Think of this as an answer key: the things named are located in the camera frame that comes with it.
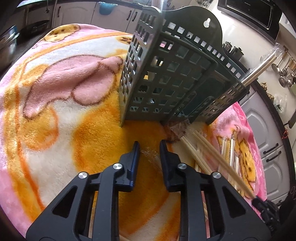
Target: kitchen wall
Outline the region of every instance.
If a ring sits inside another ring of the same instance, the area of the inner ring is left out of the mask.
[[[246,68],[255,68],[260,64],[260,57],[269,53],[273,47],[266,38],[261,36],[257,31],[253,30],[243,22],[219,11],[217,9],[218,0],[210,6],[212,13],[218,18],[223,32],[223,42],[229,41],[232,46],[240,47],[244,53],[241,58],[241,62]],[[289,49],[289,53],[296,60],[296,39],[291,38],[285,31],[281,31],[277,42],[285,45]],[[289,57],[286,57],[280,67],[283,67],[288,61]],[[276,94],[287,95],[287,110],[284,114],[280,114],[283,123],[287,123],[293,115],[296,109],[296,97],[289,91],[289,89],[283,88],[278,81],[279,75],[271,70],[266,70],[258,78],[258,82],[267,83],[267,92],[275,96]],[[294,160],[296,160],[296,125],[288,130],[289,140],[293,151]]]

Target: countertop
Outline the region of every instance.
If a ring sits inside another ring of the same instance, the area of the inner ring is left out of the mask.
[[[2,72],[0,72],[0,80],[3,78],[3,76],[7,73],[7,71],[10,69],[11,66],[26,53],[30,48],[34,46],[35,43],[37,43],[40,39],[42,39],[49,31],[51,31],[50,28],[46,29],[44,32],[36,35],[35,37],[28,39],[26,41],[23,41],[22,43],[17,44],[17,48],[13,57],[12,63]]]

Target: white cabinet door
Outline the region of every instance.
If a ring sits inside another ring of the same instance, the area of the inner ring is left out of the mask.
[[[96,4],[91,24],[104,29],[125,32],[135,9],[117,5],[109,15],[102,15],[99,12],[100,6],[101,3]]]
[[[254,93],[242,105],[242,109],[253,130],[261,158],[283,144],[274,120],[258,93]]]
[[[54,27],[71,23],[91,24],[95,2],[69,2],[57,4]]]
[[[129,34],[133,34],[135,32],[136,26],[138,24],[138,21],[140,19],[142,11],[135,9],[135,11],[133,12],[133,15],[131,17],[131,20],[128,24],[128,27],[126,29],[126,32]]]
[[[250,87],[250,91],[248,92],[248,94],[246,94],[246,96],[244,98],[242,98],[239,101],[239,105],[244,104],[254,93],[255,93],[254,89],[252,87]]]
[[[274,200],[290,190],[288,160],[284,146],[262,159],[267,198]]]

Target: teal towel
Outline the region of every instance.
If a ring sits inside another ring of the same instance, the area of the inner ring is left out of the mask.
[[[101,15],[109,15],[112,13],[115,6],[118,6],[118,4],[101,2],[99,13]]]

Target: white drawer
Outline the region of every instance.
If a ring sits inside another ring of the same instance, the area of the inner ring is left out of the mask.
[[[276,124],[258,93],[254,93],[242,109],[253,130],[261,158],[283,145]]]
[[[290,190],[288,160],[284,146],[262,159],[267,198],[275,200]]]

